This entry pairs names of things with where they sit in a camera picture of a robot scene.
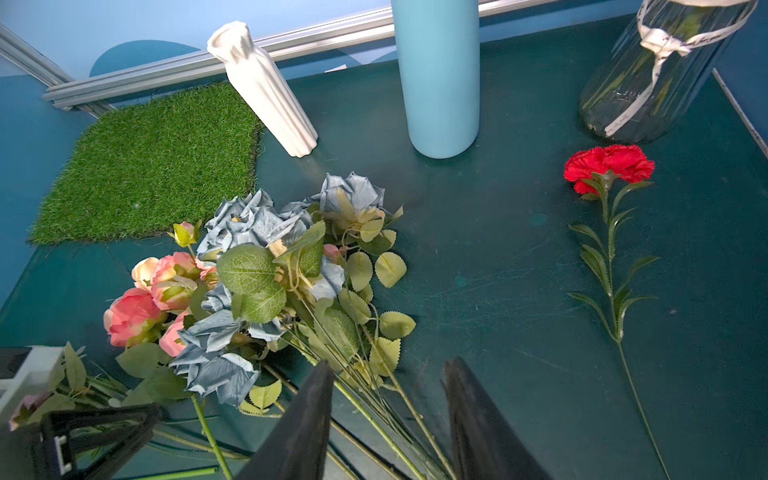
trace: clear glass vase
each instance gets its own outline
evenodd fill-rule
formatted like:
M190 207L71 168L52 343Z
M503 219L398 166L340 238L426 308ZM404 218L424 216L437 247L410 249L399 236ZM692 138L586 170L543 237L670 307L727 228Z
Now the clear glass vase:
M669 0L647 0L642 23L685 42L705 32L729 27L738 29L756 3L757 0L750 0L735 5L703 7ZM593 73L581 92L579 113L582 120L595 134L620 143L634 144L661 136L696 97L729 38L690 48L684 56L679 51L672 52L661 65L650 96L623 126L617 128L620 122L616 120L651 85L657 61L654 51L641 45L637 20L633 19L614 45L611 60Z

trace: artificial grass mat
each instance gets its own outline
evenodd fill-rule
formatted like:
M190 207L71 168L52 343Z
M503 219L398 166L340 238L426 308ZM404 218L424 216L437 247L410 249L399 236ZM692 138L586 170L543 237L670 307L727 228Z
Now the artificial grass mat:
M151 237L255 186L263 125L228 82L109 112L78 139L30 241Z

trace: blue cylindrical vase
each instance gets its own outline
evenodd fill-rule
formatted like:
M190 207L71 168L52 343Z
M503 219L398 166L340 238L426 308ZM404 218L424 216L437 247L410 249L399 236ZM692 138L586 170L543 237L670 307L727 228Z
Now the blue cylindrical vase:
M477 0L392 0L402 96L411 143L449 158L480 125Z

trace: teal table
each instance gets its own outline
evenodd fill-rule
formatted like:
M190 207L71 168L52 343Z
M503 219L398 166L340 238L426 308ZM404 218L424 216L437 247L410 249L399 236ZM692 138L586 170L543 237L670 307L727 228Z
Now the teal table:
M483 44L480 134L447 161L409 143L396 63L294 80L319 145L296 159L267 135L257 165L278 205L317 192L327 171L351 170L386 187L390 210L405 205L395 251L409 272L391 290L374 289L379 308L418 322L401 380L447 445L442 364L463 357L554 478L662 478L615 347L566 295L600 294L566 227L598 222L597 207L562 178L574 152L604 144L581 126L577 96L628 21ZM627 318L638 391L673 478L766 478L768 163L712 79L644 150L657 162L656 184L629 199L638 212L618 244L622 259L662 257L634 285L658 300ZM0 313L0 343L70 340L117 372L101 314L130 286L134 263L172 249L161 238L39 248ZM297 382L307 373L290 351L273 363ZM359 414L335 402L342 424L393 459ZM256 449L275 422L208 403L223 413L215 433L233 448ZM193 416L184 404L171 414ZM200 438L194 424L182 426ZM385 478L332 440L366 478ZM144 449L121 477L214 463ZM340 478L332 465L328 473Z

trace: white ribbon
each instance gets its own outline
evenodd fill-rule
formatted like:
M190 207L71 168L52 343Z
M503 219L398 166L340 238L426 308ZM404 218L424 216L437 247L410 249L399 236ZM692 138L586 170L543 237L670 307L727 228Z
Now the white ribbon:
M720 7L731 6L739 3L744 3L748 0L676 0L676 3L684 5L696 5L706 7ZM622 114L616 117L616 120L612 121L605 128L605 136L612 137L620 128L622 128L634 115L640 110L645 102L653 93L656 83L661 75L661 66L664 62L674 53L677 52L681 57L688 55L693 48L703 47L705 45L713 44L716 41L720 41L723 38L731 35L739 28L743 27L746 20L752 15L757 7L757 2L752 5L752 8L742 18L725 28L721 28L715 31L706 31L698 35L694 35L688 38L686 41L681 41L674 36L666 33L661 28L648 28L643 25L645 14L648 12L650 0L643 0L643 5L640 6L640 10L637 12L637 30L640 32L641 42L640 45L652 51L656 55L656 61L654 62L654 69L650 74L650 85L647 86L643 93L634 99L632 104L627 107Z

